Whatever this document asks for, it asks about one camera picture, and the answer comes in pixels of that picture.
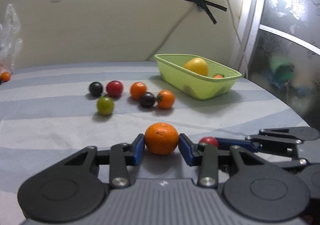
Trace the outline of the orange tomato by bag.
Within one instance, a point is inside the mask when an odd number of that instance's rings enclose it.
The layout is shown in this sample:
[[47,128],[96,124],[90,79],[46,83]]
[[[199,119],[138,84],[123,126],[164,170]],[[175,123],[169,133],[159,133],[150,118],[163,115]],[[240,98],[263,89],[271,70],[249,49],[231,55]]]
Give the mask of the orange tomato by bag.
[[5,71],[5,72],[1,73],[1,81],[2,82],[10,81],[10,79],[11,79],[11,73],[10,72]]

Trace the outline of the striped blue bedsheet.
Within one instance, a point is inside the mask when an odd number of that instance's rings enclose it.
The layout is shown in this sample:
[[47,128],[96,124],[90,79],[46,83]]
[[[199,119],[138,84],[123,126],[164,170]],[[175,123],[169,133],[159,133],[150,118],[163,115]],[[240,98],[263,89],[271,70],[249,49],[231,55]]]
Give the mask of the striped blue bedsheet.
[[[110,81],[120,81],[123,93],[114,111],[103,116],[97,100],[108,96]],[[89,92],[92,82],[103,85],[101,96]],[[89,63],[39,66],[15,70],[1,85],[1,224],[19,224],[23,214],[17,190],[29,177],[86,146],[106,149],[130,143],[157,122],[171,124],[197,142],[205,136],[244,139],[263,128],[304,126],[305,121],[275,96],[239,79],[220,97],[198,101],[175,91],[168,110],[145,109],[129,89],[143,82],[157,93],[170,90],[154,63]]]

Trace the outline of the green plastic basket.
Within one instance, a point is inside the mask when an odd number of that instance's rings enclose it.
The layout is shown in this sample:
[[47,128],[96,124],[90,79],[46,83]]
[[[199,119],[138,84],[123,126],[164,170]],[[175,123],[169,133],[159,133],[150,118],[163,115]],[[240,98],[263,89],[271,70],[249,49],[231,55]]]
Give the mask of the green plastic basket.
[[[155,60],[163,81],[188,96],[204,101],[223,95],[231,90],[242,74],[230,67],[202,57],[208,64],[208,75],[202,76],[183,68],[189,60],[196,58],[191,54],[157,54]],[[215,74],[224,78],[213,78]]]

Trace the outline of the orange tomato in cluster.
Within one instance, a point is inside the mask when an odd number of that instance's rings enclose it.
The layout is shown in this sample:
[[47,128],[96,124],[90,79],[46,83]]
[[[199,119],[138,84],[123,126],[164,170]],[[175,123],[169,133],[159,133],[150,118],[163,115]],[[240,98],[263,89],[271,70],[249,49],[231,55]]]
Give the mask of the orange tomato in cluster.
[[143,82],[135,82],[131,85],[130,95],[134,100],[139,100],[140,96],[147,92],[147,86]]

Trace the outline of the orange cherry tomato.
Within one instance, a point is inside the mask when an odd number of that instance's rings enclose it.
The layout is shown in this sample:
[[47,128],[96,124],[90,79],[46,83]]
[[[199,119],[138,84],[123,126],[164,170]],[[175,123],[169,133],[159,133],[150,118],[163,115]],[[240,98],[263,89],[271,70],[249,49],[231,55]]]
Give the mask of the orange cherry tomato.
[[224,78],[225,76],[224,75],[221,75],[221,74],[215,74],[213,76],[213,78]]

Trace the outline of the orange mandarin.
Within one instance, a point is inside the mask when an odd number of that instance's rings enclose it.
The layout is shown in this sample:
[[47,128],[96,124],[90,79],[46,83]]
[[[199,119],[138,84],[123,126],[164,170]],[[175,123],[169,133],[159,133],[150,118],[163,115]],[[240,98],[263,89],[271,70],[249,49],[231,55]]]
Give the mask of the orange mandarin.
[[177,130],[167,123],[154,123],[147,128],[144,142],[148,150],[157,155],[172,153],[179,141]]

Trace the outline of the black tape cross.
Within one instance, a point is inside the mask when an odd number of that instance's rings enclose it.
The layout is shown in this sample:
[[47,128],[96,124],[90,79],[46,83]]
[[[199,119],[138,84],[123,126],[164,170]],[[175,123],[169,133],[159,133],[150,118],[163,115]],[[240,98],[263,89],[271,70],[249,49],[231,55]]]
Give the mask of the black tape cross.
[[210,2],[210,1],[207,1],[207,0],[182,0],[182,1],[191,2],[191,3],[196,4],[197,7],[199,7],[200,9],[202,9],[202,10],[204,10],[206,12],[206,14],[210,18],[210,20],[213,22],[213,24],[217,24],[217,20],[212,15],[209,7],[213,7],[213,8],[219,9],[219,10],[221,10],[223,12],[227,11],[226,7],[224,7],[222,5],[219,5],[219,4],[216,4],[216,3],[213,3],[213,2]]

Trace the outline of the orange tomato with stem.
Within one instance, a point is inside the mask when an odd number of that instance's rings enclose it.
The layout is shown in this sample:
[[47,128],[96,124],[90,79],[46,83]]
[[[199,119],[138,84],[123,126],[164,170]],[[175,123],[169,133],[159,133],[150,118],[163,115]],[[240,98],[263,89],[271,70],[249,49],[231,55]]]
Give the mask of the orange tomato with stem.
[[157,95],[157,103],[161,109],[170,109],[175,102],[175,95],[169,90],[162,90]]

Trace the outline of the black plum tomato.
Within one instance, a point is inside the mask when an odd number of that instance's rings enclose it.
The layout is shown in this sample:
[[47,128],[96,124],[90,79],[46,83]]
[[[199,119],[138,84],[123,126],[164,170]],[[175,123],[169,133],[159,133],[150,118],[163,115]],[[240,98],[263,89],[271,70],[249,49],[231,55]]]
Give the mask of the black plum tomato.
[[104,87],[100,82],[95,81],[95,82],[92,82],[88,88],[92,96],[98,97],[102,95]]

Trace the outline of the clear plastic bag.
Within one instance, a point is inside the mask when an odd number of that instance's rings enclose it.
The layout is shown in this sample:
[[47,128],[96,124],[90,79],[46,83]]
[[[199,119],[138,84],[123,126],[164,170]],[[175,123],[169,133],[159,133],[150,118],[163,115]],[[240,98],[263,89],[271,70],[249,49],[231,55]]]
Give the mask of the clear plastic bag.
[[8,4],[4,22],[1,24],[1,74],[12,73],[15,61],[19,55],[23,40],[18,37],[21,30],[21,22],[12,4]]

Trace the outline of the green tomato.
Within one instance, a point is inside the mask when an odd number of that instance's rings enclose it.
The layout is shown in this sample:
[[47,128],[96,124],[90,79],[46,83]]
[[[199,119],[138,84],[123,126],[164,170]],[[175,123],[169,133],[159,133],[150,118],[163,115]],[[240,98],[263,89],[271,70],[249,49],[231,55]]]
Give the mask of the green tomato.
[[114,111],[114,101],[108,96],[101,96],[97,100],[97,111],[103,116],[109,116]]

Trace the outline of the red cherry tomato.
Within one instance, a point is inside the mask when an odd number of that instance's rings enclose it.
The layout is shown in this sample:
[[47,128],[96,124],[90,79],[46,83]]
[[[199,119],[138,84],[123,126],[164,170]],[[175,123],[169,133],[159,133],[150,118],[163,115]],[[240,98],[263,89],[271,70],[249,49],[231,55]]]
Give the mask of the red cherry tomato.
[[106,86],[106,92],[110,97],[118,98],[123,93],[123,84],[120,81],[110,81]]

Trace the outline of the large yellow grapefruit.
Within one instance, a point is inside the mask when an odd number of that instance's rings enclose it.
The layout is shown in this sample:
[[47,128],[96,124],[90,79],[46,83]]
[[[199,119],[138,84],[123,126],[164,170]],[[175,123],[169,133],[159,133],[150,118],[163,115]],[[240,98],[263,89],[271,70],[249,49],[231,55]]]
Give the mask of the large yellow grapefruit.
[[189,60],[187,63],[183,65],[183,68],[202,76],[207,76],[209,72],[208,64],[204,59],[199,57]]

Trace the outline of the dark purple tomato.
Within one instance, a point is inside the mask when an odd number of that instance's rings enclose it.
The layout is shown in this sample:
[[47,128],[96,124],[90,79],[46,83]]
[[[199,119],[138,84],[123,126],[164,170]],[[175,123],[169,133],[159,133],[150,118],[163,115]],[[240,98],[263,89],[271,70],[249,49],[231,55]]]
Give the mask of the dark purple tomato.
[[151,92],[145,92],[142,96],[139,98],[139,104],[140,106],[144,108],[151,108],[155,104],[156,97]]

